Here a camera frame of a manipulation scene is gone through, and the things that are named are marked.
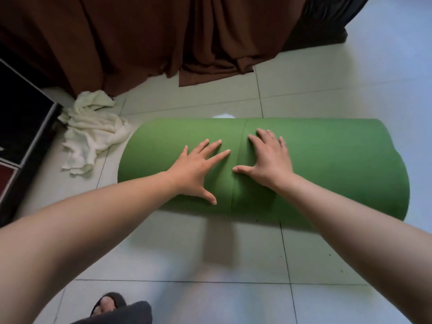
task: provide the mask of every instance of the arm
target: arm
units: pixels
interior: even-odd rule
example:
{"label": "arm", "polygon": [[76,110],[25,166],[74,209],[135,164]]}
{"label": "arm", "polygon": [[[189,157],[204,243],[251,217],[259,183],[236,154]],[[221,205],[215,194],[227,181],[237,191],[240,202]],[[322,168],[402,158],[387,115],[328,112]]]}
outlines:
{"label": "arm", "polygon": [[166,172],[93,190],[0,229],[0,323],[32,323],[78,274],[177,194],[216,204],[205,175],[230,151],[206,158],[222,141],[184,148]]}
{"label": "arm", "polygon": [[293,173],[288,149],[267,130],[249,136],[254,167],[233,171],[290,201],[335,251],[414,323],[432,322],[432,235]]}

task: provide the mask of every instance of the hand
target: hand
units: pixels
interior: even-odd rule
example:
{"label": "hand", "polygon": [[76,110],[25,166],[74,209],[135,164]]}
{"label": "hand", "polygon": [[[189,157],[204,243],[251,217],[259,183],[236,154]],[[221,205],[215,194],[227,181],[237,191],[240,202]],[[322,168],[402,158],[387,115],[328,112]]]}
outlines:
{"label": "hand", "polygon": [[232,171],[249,175],[259,184],[274,190],[278,181],[293,174],[288,148],[282,136],[277,139],[272,131],[265,131],[261,128],[257,129],[257,132],[261,138],[248,135],[255,147],[255,166],[239,165],[235,166]]}
{"label": "hand", "polygon": [[230,154],[230,150],[225,150],[206,160],[221,144],[222,140],[209,144],[209,139],[206,139],[189,155],[187,154],[187,146],[184,147],[180,157],[166,171],[173,179],[178,194],[199,196],[216,205],[215,196],[204,189],[204,178],[210,169]]}

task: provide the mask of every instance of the foot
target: foot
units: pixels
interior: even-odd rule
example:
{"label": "foot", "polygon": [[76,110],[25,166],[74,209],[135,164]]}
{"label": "foot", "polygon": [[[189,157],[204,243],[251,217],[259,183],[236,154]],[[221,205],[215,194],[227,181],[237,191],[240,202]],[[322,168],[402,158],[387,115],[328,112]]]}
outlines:
{"label": "foot", "polygon": [[112,311],[114,309],[116,309],[114,300],[110,297],[103,297],[101,299],[101,304],[94,309],[94,311],[92,313],[92,317],[103,314],[103,313],[107,313],[107,312]]}

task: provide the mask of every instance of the forearm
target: forearm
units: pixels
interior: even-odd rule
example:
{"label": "forearm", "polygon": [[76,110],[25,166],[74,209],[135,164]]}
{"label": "forearm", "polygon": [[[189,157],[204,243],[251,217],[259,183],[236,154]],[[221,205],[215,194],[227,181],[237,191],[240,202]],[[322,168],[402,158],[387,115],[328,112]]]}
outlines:
{"label": "forearm", "polygon": [[412,321],[424,322],[430,316],[426,311],[432,304],[430,234],[295,174],[275,190]]}
{"label": "forearm", "polygon": [[[57,202],[1,229],[0,276],[8,280],[0,282],[0,291],[8,294],[0,321],[31,322],[69,281],[175,195],[170,177],[159,173]],[[8,311],[23,304],[34,307]]]}

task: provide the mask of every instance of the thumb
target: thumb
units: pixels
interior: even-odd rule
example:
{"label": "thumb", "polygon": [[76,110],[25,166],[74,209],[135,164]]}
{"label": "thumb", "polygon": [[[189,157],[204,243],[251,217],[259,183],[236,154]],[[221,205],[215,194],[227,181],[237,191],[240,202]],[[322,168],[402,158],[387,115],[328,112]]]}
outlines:
{"label": "thumb", "polygon": [[201,198],[204,198],[205,200],[210,202],[212,205],[216,205],[215,196],[204,188],[202,188]]}
{"label": "thumb", "polygon": [[253,167],[251,166],[243,166],[243,165],[239,165],[239,166],[235,166],[232,171],[235,173],[241,173],[241,174],[246,174],[246,175],[251,175],[252,171],[253,171]]}

